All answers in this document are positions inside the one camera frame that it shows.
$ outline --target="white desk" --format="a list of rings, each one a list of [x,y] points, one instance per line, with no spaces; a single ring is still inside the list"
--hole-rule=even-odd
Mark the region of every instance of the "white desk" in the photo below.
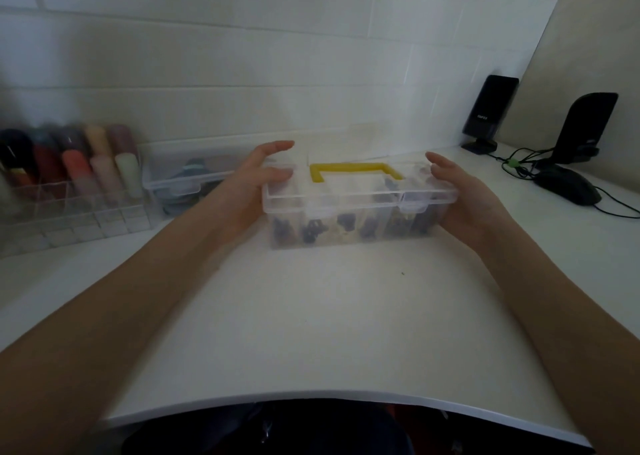
[[[443,153],[489,184],[563,271],[640,336],[640,222],[574,206],[486,156]],[[640,195],[594,182],[640,204]],[[153,233],[0,261],[0,349]],[[421,404],[586,444],[496,291],[476,257],[441,230],[271,251],[263,229],[175,315],[106,421],[331,396]]]

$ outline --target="tile wall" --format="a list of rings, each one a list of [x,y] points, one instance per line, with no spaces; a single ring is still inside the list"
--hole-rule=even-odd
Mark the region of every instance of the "tile wall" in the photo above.
[[[387,151],[452,145],[488,74],[522,77],[556,1],[0,0],[0,125],[375,124]]]

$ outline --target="person's right hand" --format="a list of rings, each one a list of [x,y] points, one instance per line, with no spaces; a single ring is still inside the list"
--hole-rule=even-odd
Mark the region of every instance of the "person's right hand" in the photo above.
[[[456,163],[434,152],[426,154],[431,173],[458,189],[458,201],[449,206],[440,225],[479,253],[489,246],[501,228],[514,224],[502,202],[480,179],[469,175]]]

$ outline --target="computer mouse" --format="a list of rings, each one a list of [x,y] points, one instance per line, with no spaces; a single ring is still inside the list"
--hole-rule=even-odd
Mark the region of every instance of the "computer mouse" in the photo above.
[[[538,172],[533,182],[579,206],[593,206],[602,200],[598,190],[587,179],[564,167],[548,167]]]

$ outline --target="black speaker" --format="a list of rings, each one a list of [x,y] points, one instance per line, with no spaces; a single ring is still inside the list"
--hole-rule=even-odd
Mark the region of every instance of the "black speaker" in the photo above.
[[[598,140],[618,101],[617,93],[590,93],[571,105],[549,162],[586,162],[598,155]]]
[[[492,138],[498,131],[519,82],[518,78],[495,74],[487,77],[462,130],[465,135],[475,137],[476,141],[464,144],[463,149],[482,155],[497,148]]]

